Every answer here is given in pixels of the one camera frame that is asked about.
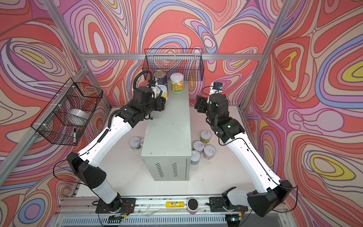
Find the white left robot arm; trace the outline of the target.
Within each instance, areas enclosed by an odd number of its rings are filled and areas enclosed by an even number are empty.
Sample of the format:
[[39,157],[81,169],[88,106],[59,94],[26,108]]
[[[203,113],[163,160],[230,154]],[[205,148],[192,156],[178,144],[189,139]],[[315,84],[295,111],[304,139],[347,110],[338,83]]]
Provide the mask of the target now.
[[159,86],[134,88],[134,96],[125,106],[110,114],[107,127],[67,161],[72,172],[99,197],[99,204],[110,213],[120,211],[121,196],[108,182],[99,165],[117,141],[143,120],[150,120],[153,111],[163,111],[166,99]]

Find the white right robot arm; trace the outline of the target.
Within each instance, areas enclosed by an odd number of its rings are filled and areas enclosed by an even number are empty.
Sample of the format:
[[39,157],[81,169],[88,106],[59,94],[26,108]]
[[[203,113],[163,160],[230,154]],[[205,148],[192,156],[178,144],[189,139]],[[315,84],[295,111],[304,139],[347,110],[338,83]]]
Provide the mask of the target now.
[[281,180],[251,145],[243,126],[230,117],[226,96],[198,96],[194,108],[206,114],[206,122],[218,137],[220,145],[234,152],[252,179],[255,189],[242,194],[242,205],[250,206],[258,216],[263,217],[284,202],[295,187],[288,180]]

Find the yellow labelled tin can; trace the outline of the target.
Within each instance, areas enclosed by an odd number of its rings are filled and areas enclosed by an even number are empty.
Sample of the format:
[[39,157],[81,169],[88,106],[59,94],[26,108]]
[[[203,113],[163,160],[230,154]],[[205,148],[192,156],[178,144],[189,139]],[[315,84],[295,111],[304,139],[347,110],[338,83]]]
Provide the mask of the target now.
[[155,92],[155,98],[161,96],[164,97],[165,99],[168,99],[168,90],[165,85],[156,85],[154,92]]

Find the green orange labelled can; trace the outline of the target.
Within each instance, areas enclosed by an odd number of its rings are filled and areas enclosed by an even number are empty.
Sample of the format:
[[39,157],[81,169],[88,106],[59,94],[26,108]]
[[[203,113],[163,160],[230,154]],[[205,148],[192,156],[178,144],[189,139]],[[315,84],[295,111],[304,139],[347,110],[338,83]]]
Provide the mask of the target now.
[[181,93],[184,91],[184,76],[181,73],[173,73],[170,76],[171,88],[174,93]]

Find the blue labelled tin can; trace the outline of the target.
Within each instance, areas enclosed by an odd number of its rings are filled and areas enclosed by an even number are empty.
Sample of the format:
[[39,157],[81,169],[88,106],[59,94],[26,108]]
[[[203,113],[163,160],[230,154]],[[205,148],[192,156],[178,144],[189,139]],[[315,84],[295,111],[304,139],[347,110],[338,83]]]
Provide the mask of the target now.
[[163,85],[167,87],[167,73],[165,71],[157,70],[153,73],[153,76],[159,86]]

